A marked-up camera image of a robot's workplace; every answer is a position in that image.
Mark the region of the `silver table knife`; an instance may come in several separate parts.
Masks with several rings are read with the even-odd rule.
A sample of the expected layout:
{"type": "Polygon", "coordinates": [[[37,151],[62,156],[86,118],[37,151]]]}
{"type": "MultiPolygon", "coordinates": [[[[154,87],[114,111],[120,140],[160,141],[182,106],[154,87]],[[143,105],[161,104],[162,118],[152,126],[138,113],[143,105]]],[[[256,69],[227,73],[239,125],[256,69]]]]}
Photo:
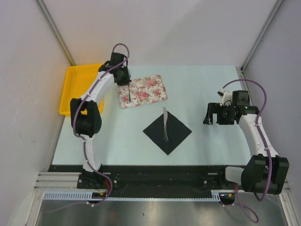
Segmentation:
{"type": "Polygon", "coordinates": [[[163,107],[164,141],[165,142],[168,142],[167,119],[168,119],[168,112],[167,112],[167,109],[165,107],[163,107]]]}

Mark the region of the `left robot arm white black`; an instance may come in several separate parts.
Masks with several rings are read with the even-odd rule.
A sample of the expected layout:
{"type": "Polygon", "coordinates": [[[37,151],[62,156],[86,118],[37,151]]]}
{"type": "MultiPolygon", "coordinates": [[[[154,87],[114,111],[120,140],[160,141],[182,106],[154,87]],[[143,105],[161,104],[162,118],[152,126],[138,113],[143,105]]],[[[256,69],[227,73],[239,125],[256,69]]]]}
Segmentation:
{"type": "Polygon", "coordinates": [[[82,139],[84,165],[77,188],[99,188],[108,177],[99,172],[102,163],[95,157],[94,138],[102,127],[99,104],[113,85],[128,85],[131,82],[128,69],[129,54],[112,52],[110,60],[98,69],[97,76],[87,91],[70,101],[71,127],[76,137],[82,139]]]}

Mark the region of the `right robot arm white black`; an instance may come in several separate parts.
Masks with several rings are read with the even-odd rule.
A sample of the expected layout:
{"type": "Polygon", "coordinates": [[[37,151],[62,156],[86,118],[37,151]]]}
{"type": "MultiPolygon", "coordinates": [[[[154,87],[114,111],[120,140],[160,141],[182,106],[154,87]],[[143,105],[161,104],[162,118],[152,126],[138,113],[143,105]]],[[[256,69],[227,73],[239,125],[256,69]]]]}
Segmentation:
{"type": "Polygon", "coordinates": [[[227,166],[218,175],[217,184],[228,189],[233,183],[241,185],[245,192],[256,194],[280,194],[289,169],[287,158],[280,157],[264,131],[259,109],[250,105],[247,91],[228,92],[221,88],[219,103],[208,103],[203,124],[237,124],[246,138],[251,159],[244,167],[227,166]]]}

